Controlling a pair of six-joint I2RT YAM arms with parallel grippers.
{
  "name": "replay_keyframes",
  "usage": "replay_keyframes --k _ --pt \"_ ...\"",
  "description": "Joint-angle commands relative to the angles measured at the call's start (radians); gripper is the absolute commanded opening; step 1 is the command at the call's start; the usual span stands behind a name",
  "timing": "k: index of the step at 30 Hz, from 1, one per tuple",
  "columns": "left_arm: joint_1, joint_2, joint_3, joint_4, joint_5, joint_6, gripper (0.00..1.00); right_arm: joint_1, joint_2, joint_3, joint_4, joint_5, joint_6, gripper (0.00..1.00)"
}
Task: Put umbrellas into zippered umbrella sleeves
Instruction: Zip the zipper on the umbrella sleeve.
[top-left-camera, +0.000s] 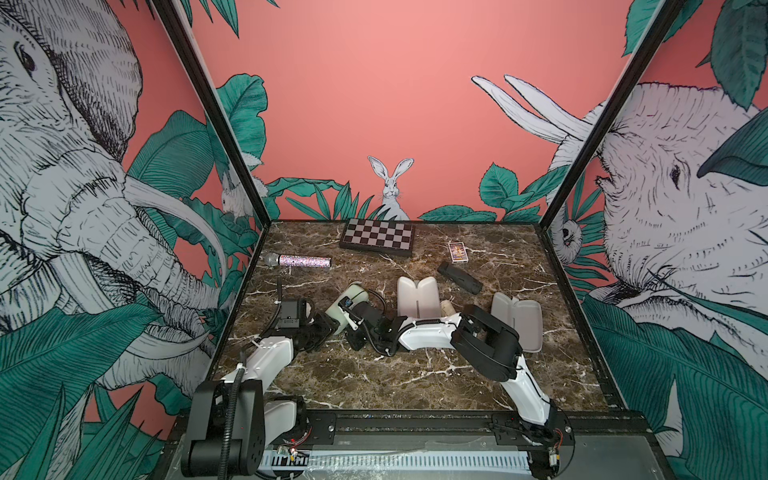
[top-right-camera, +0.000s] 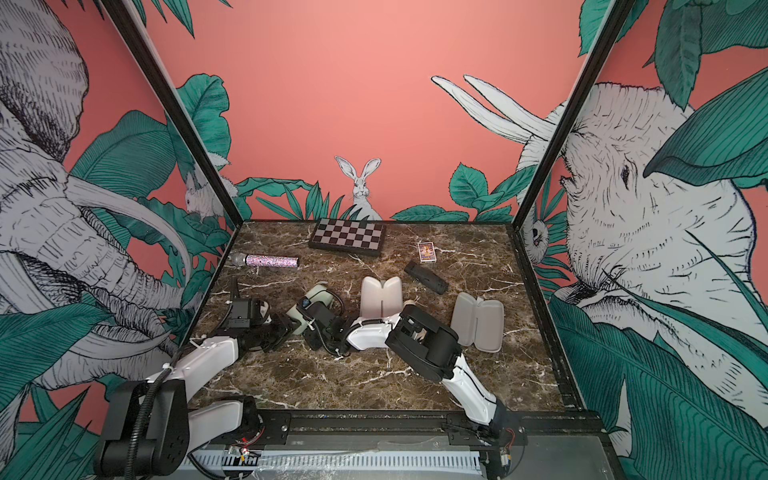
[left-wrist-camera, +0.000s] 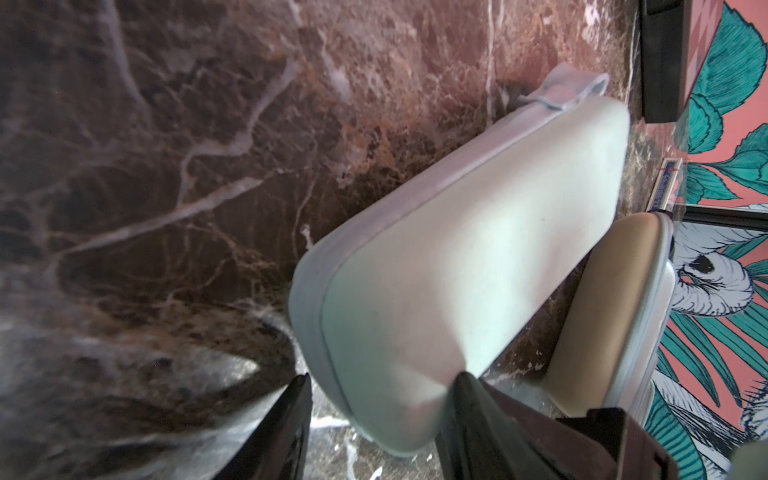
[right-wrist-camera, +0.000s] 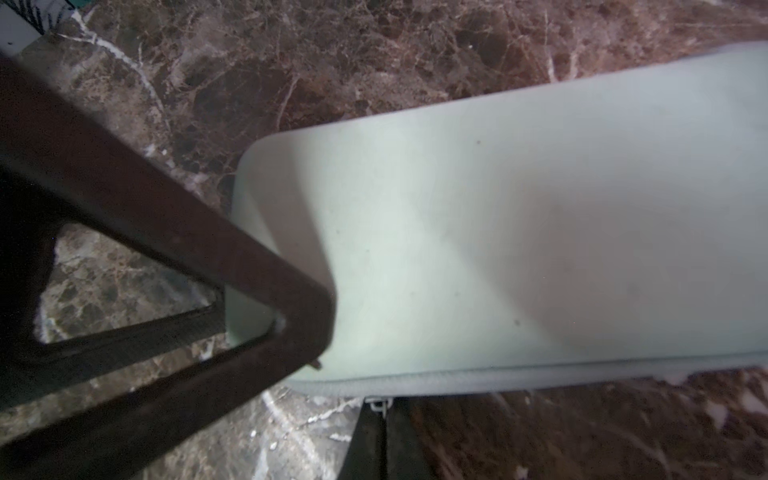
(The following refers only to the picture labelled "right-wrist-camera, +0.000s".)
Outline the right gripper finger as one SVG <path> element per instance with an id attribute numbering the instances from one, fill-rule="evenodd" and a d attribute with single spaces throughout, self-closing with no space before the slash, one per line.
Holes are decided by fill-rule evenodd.
<path id="1" fill-rule="evenodd" d="M 431 479 L 407 397 L 364 400 L 341 470 L 342 479 Z"/>

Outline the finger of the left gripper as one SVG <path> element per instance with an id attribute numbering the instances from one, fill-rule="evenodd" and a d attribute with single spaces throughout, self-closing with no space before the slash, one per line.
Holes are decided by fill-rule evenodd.
<path id="1" fill-rule="evenodd" d="M 224 328 L 221 302 L 43 343 L 34 334 L 61 228 L 79 223 L 213 288 L 272 308 L 265 333 L 13 440 L 5 479 L 127 479 L 317 361 L 329 291 L 89 119 L 13 59 L 1 60 L 1 404 L 15 406 Z"/>

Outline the grey umbrella case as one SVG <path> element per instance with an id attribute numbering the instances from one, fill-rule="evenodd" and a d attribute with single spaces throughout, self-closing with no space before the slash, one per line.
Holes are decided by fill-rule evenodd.
<path id="1" fill-rule="evenodd" d="M 232 221 L 329 288 L 307 395 L 767 361 L 767 45 L 283 132 Z"/>

